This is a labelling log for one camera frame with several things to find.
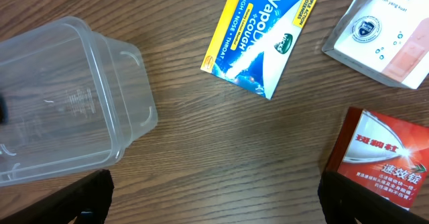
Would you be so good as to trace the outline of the red medicine box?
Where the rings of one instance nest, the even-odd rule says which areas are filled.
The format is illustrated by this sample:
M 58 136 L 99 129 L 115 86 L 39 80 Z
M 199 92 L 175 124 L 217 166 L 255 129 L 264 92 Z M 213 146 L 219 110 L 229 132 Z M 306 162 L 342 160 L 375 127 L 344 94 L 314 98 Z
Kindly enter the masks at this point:
M 325 169 L 408 210 L 428 176 L 428 128 L 349 107 Z

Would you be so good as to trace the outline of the white Hansaplast plaster box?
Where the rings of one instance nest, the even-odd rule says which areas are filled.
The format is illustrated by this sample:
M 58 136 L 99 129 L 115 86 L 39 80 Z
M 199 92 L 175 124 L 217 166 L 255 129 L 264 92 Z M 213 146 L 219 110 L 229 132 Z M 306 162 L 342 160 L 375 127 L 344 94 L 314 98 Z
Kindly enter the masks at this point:
M 353 0 L 322 51 L 389 87 L 428 75 L 428 0 Z

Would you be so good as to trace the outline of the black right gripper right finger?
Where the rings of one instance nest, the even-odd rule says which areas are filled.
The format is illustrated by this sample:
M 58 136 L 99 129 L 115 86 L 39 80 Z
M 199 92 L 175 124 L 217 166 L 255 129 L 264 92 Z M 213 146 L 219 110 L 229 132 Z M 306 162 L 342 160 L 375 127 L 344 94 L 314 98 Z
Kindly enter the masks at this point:
M 428 224 L 337 172 L 323 172 L 318 198 L 328 224 Z

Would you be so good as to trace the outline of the clear plastic container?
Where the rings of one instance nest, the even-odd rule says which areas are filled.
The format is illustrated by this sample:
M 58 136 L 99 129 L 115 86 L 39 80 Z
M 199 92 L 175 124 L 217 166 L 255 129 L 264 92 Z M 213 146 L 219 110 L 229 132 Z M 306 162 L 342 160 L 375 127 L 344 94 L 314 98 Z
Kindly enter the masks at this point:
M 63 17 L 1 43 L 1 185 L 117 163 L 158 114 L 133 44 Z

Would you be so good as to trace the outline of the blue VapoDrops lozenge box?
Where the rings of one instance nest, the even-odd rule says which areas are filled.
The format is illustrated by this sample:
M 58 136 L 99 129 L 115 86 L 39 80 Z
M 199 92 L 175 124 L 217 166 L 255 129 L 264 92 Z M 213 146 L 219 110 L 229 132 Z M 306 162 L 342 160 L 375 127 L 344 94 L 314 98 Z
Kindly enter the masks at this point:
M 317 0 L 227 0 L 201 70 L 271 99 Z

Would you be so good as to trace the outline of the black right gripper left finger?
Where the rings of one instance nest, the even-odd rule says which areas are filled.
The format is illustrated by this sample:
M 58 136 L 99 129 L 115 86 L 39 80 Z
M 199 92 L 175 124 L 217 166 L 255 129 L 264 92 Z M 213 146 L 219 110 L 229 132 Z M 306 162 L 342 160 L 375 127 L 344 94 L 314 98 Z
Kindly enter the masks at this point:
M 103 224 L 112 203 L 109 170 L 97 170 L 1 220 L 1 224 Z

